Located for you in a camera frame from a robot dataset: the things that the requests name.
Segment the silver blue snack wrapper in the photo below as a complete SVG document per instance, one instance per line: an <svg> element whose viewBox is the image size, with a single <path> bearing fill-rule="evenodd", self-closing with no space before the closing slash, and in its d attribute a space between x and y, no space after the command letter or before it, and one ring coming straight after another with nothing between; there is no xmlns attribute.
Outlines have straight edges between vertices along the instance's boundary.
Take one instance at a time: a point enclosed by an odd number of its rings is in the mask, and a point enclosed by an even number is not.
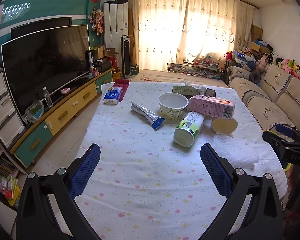
<svg viewBox="0 0 300 240"><path fill-rule="evenodd" d="M157 130L162 123L165 121L165 118L160 117L159 115L155 114L154 112L144 108L141 105L138 105L135 102L131 103L131 110L144 116L148 122L150 123L151 127L153 128L153 130Z"/></svg>

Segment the yellow green tv cabinet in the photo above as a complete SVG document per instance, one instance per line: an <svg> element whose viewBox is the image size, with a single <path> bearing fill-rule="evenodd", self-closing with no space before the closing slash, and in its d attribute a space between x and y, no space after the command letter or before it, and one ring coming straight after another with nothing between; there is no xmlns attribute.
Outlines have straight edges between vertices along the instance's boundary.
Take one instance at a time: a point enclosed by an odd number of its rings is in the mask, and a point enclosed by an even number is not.
<svg viewBox="0 0 300 240"><path fill-rule="evenodd" d="M76 80L67 94L45 110L39 121L32 124L9 151L25 168L34 161L52 138L86 105L101 94L101 87L113 81L110 68L93 78Z"/></svg>

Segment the clear water bottle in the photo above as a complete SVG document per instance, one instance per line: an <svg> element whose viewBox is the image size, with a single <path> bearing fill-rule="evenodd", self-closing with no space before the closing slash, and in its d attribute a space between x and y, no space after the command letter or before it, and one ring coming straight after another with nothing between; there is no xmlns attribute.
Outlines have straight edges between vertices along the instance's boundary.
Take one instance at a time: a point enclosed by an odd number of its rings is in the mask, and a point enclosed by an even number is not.
<svg viewBox="0 0 300 240"><path fill-rule="evenodd" d="M52 108L53 107L53 102L52 102L51 96L50 96L50 94L49 94L46 87L43 87L43 96L46 100L47 106L49 108Z"/></svg>

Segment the beige floral bed mat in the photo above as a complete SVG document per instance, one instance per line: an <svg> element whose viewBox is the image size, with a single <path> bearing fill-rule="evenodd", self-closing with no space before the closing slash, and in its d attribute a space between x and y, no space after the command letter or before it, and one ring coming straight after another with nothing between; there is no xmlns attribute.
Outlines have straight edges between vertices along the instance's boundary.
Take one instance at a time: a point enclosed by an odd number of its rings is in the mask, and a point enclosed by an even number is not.
<svg viewBox="0 0 300 240"><path fill-rule="evenodd" d="M228 86L221 80L209 79L202 76L187 75L182 73L162 72L157 70L141 70L137 75L132 76L133 82L168 82L168 83L184 83L190 84L216 86L227 88Z"/></svg>

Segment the artificial flower decoration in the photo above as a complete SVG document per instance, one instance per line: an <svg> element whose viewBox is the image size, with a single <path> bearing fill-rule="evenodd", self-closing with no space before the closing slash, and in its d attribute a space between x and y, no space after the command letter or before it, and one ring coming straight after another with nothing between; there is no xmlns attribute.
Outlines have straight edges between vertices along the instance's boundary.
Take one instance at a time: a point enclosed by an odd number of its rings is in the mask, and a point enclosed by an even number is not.
<svg viewBox="0 0 300 240"><path fill-rule="evenodd" d="M101 35L104 32L104 12L93 6L88 19L91 24L91 30L95 31L97 35Z"/></svg>

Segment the pile of plush toys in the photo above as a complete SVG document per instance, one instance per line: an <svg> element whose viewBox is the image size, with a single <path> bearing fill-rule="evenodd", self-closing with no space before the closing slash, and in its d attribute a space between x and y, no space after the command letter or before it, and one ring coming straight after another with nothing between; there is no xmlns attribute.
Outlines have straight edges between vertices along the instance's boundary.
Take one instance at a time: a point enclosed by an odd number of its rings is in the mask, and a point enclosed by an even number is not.
<svg viewBox="0 0 300 240"><path fill-rule="evenodd" d="M241 77L256 85L260 84L267 69L275 65L300 80L300 66L295 60L283 59L273 53L273 48L261 39L251 43L245 50L233 50L226 56L226 82Z"/></svg>

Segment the green white drink can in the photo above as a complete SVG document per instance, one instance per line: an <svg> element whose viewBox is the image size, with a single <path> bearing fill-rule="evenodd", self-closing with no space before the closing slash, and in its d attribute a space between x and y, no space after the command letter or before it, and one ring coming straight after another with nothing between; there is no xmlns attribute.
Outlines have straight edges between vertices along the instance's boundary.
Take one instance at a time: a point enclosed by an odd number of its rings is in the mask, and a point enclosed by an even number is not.
<svg viewBox="0 0 300 240"><path fill-rule="evenodd" d="M204 116L197 112L189 112L174 130L173 140L178 145L189 148L195 142L204 123Z"/></svg>

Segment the white foam mesh sleeve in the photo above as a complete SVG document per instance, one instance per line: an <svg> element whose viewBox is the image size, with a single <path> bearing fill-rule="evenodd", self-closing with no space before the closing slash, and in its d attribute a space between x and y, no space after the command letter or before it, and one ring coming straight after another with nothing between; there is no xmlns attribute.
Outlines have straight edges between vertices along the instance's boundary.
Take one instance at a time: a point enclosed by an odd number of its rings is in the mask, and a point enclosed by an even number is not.
<svg viewBox="0 0 300 240"><path fill-rule="evenodd" d="M235 139L217 133L214 135L211 145L216 153L225 158L233 168L240 167L244 170L253 170L254 165L259 161L257 150L249 147L248 143L242 138Z"/></svg>

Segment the red flat packet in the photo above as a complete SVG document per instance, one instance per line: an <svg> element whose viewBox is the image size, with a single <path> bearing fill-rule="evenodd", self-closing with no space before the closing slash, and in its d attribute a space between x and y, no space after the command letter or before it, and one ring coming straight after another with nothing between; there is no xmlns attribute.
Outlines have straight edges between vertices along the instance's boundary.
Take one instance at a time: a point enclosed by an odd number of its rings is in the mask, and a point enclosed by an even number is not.
<svg viewBox="0 0 300 240"><path fill-rule="evenodd" d="M122 102L125 93L129 87L130 81L127 79L115 79L115 83L113 84L114 87L121 87L121 95L119 97L119 102Z"/></svg>

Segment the white paper cup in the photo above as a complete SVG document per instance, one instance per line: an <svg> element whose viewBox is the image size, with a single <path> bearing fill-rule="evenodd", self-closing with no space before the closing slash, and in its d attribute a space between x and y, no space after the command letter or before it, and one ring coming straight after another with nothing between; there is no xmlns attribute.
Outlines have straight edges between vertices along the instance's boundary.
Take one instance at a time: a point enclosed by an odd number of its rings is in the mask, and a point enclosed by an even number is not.
<svg viewBox="0 0 300 240"><path fill-rule="evenodd" d="M212 121L211 127L216 133L231 134L236 130L238 122L232 118L231 120L217 118Z"/></svg>

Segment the green white paper bag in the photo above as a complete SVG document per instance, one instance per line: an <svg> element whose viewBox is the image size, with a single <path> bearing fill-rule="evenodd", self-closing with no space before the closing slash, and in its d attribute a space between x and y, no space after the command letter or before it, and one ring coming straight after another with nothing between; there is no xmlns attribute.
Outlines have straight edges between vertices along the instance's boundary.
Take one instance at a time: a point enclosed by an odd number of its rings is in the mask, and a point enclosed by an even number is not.
<svg viewBox="0 0 300 240"><path fill-rule="evenodd" d="M185 81L184 85L173 86L173 93L178 93L183 96L205 95L206 88L202 85L192 85Z"/></svg>

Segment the blue tissue pack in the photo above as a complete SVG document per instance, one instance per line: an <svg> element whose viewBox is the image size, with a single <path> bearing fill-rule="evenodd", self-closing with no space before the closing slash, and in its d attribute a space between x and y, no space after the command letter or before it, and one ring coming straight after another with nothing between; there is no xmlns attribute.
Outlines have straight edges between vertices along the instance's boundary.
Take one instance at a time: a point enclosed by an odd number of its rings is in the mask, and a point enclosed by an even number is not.
<svg viewBox="0 0 300 240"><path fill-rule="evenodd" d="M122 94L122 87L110 87L104 96L105 104L117 105Z"/></svg>

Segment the large curved television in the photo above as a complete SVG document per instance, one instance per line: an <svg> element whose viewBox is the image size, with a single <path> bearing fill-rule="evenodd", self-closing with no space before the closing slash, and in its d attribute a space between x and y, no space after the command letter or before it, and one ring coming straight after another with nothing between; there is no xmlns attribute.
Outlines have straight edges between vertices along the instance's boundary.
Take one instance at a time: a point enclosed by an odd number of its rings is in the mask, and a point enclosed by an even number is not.
<svg viewBox="0 0 300 240"><path fill-rule="evenodd" d="M44 100L89 72L85 53L90 48L86 24L36 31L1 45L10 94L20 116L35 100Z"/></svg>

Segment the black tower fan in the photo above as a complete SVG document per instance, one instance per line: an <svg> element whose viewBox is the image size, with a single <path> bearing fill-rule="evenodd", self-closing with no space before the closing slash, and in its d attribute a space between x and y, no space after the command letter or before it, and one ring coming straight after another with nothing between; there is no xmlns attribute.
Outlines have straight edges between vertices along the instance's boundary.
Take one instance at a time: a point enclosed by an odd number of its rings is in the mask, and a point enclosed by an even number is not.
<svg viewBox="0 0 300 240"><path fill-rule="evenodd" d="M123 75L127 79L131 76L130 38L127 35L121 37L121 55Z"/></svg>

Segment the cream window curtains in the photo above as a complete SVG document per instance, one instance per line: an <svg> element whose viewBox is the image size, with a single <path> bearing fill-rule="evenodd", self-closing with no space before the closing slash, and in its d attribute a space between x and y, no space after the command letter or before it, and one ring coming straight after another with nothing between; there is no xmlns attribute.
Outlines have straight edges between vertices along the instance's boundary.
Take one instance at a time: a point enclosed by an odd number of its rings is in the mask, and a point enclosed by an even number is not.
<svg viewBox="0 0 300 240"><path fill-rule="evenodd" d="M247 46L254 15L240 0L129 0L129 9L136 63L158 71L206 54L223 62Z"/></svg>

